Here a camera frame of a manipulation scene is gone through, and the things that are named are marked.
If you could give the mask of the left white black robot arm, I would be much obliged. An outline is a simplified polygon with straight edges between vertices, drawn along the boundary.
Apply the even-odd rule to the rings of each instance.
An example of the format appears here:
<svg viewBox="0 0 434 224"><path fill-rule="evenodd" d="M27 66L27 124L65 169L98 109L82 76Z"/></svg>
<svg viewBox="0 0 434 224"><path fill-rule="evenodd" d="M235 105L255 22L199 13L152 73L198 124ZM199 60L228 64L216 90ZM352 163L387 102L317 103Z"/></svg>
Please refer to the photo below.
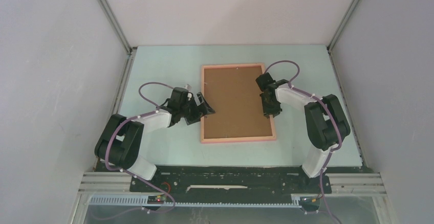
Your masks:
<svg viewBox="0 0 434 224"><path fill-rule="evenodd" d="M162 178L155 174L157 166L139 153L143 134L172 127L181 119L187 125L194 124L212 114L215 110L202 93L193 95L188 89L175 87L156 110L130 118L111 115L94 154L107 163L108 170L126 170L142 178L142 185L148 191L157 191L162 185Z"/></svg>

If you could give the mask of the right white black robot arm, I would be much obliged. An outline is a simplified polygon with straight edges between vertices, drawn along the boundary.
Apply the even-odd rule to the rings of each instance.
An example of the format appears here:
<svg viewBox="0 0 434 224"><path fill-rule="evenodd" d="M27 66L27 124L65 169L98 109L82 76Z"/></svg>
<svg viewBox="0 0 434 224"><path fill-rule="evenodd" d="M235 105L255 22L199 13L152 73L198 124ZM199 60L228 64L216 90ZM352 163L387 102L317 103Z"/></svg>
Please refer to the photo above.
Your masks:
<svg viewBox="0 0 434 224"><path fill-rule="evenodd" d="M298 187L311 192L318 186L317 177L325 172L329 156L342 147L343 140L351 132L339 99L335 95L318 97L295 88L288 80L274 80L269 73L256 78L261 90L263 114L276 117L287 104L304 112L308 138L312 144L298 177Z"/></svg>

